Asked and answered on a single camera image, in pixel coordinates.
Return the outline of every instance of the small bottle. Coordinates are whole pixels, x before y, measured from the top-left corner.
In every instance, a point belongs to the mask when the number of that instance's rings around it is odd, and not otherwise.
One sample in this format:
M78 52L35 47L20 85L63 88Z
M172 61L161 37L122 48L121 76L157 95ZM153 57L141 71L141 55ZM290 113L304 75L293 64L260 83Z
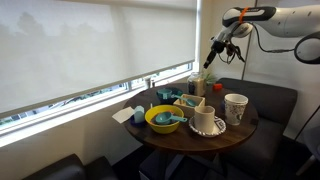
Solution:
M204 96L206 94L206 82L202 73L191 73L188 78L188 93L195 96Z

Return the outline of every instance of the white cup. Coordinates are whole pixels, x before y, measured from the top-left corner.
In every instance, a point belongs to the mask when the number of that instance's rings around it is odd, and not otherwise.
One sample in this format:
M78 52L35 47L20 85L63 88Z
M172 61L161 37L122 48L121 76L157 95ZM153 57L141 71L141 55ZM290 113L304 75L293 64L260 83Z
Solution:
M227 94L224 102L226 122L231 125L239 125L248 104L248 98L241 94Z
M194 108L194 126L197 130L212 134L216 132L217 125L214 122L215 109L212 106L196 106Z

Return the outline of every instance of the roller shade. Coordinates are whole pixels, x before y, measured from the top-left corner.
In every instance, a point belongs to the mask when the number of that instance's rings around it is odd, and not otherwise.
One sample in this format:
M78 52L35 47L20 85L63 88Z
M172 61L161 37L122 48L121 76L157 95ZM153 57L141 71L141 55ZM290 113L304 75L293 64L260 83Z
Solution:
M0 117L195 58L196 1L0 1Z

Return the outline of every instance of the dark wooden table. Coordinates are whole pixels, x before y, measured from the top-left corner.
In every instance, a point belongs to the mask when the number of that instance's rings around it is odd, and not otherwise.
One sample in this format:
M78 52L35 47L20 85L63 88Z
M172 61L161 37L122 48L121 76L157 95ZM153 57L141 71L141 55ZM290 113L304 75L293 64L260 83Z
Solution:
M177 87L183 92L187 92L187 84L184 83L154 87L130 98L124 108L129 106L135 108L141 105L145 108L145 111L147 111L151 103L153 106L160 105L156 91L164 87ZM206 90L205 104L214 107L215 115L223 120L225 119L225 115L223 109L221 109L221 102L224 96L229 93L232 93L232 91L227 89L213 91L211 87L207 87ZM145 127L135 127L132 126L129 121L123 124L135 139L144 145L164 152L163 154L206 155L232 150L248 140L257 127L258 114L249 99L240 125L232 126L227 124L226 131L213 138L202 137L196 134L190 129L188 123L180 123L178 129L170 134L158 134L154 132L149 125Z

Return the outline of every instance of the white plate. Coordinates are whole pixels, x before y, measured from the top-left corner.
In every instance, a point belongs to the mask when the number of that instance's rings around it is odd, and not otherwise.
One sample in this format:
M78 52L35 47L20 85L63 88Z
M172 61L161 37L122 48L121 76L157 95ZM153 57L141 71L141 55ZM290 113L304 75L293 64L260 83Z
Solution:
M200 136L215 137L215 136L218 136L226 131L226 123L221 118L218 118L217 116L215 116L214 121L215 121L217 127L219 128L219 131L217 133L208 134L208 133L201 132L198 129L196 129L194 127L194 117L189 119L189 127L192 129L192 131L199 134Z

